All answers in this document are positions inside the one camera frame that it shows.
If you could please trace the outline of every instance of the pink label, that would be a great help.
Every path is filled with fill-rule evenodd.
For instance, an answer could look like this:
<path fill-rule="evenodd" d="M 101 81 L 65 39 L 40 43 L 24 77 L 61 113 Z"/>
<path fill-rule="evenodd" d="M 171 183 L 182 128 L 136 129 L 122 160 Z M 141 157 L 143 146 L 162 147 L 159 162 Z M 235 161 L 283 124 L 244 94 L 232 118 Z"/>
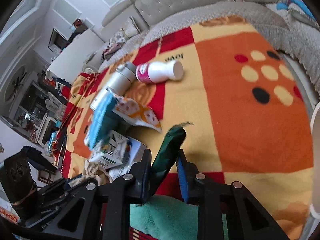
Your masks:
<path fill-rule="evenodd" d="M 136 76 L 137 79 L 142 83 L 152 83 L 148 75 L 149 65 L 150 63 L 144 63 L 137 66 Z"/>

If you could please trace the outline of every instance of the silver screw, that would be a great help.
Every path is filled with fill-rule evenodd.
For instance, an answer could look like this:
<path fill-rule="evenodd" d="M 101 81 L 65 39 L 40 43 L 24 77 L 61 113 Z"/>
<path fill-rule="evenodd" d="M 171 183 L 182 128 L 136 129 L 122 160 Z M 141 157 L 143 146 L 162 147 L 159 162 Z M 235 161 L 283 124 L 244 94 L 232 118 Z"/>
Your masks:
<path fill-rule="evenodd" d="M 196 175 L 196 178 L 197 178 L 197 179 L 204 179 L 204 178 L 205 178 L 205 175 L 204 175 L 203 173 L 198 173 L 198 174 Z"/>
<path fill-rule="evenodd" d="M 93 189 L 95 189 L 95 187 L 96 187 L 96 185 L 95 185 L 94 183 L 89 183 L 89 184 L 86 186 L 87 190 L 93 190 Z"/>
<path fill-rule="evenodd" d="M 130 179 L 133 178 L 133 175 L 130 174 L 130 173 L 127 173 L 127 174 L 124 174 L 124 175 L 123 175 L 123 178 L 124 178 L 124 180 L 130 180 Z"/>
<path fill-rule="evenodd" d="M 241 182 L 239 182 L 239 181 L 235 181 L 234 183 L 233 183 L 233 186 L 235 187 L 235 188 L 242 188 L 242 183 Z"/>

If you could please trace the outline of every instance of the green wrapped package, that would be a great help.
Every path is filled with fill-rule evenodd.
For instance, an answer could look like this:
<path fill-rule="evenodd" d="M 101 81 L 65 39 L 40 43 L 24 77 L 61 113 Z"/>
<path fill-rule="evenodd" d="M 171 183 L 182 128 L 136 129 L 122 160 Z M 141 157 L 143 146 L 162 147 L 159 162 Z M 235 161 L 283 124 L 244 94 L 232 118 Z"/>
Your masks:
<path fill-rule="evenodd" d="M 171 167 L 176 163 L 180 146 L 186 136 L 186 131 L 181 124 L 171 127 L 165 135 L 149 174 L 150 196 L 156 193 Z"/>

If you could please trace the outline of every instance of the red dot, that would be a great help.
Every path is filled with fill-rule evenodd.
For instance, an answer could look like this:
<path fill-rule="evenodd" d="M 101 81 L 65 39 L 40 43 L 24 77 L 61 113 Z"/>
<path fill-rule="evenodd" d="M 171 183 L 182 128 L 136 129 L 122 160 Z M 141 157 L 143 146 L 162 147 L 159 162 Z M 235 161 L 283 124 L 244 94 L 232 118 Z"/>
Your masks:
<path fill-rule="evenodd" d="M 293 87 L 293 92 L 298 98 L 300 98 L 303 101 L 301 93 L 300 93 L 299 89 L 297 88 L 297 86 Z"/>
<path fill-rule="evenodd" d="M 239 63 L 244 63 L 248 61 L 248 58 L 243 54 L 237 54 L 235 55 L 235 60 Z"/>

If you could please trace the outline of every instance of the colorful blanket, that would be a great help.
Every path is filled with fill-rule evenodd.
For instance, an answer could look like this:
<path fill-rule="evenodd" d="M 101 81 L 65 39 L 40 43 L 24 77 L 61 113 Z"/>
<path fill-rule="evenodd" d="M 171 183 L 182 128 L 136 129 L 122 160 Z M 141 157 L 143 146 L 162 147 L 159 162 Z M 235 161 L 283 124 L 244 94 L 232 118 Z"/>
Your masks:
<path fill-rule="evenodd" d="M 133 51 L 100 75 L 80 75 L 67 106 L 63 176 L 82 172 L 90 154 L 83 143 L 92 117 L 89 105 L 116 67 L 174 59 L 185 69 L 181 82 L 135 82 L 125 95 L 150 106 L 163 133 L 134 127 L 129 135 L 155 158 L 172 125 L 192 122 L 182 145 L 188 161 L 217 182 L 241 181 L 290 239 L 298 239 L 312 193 L 308 117 L 290 71 L 238 16 L 200 22 Z M 175 167 L 157 193 L 181 198 Z"/>

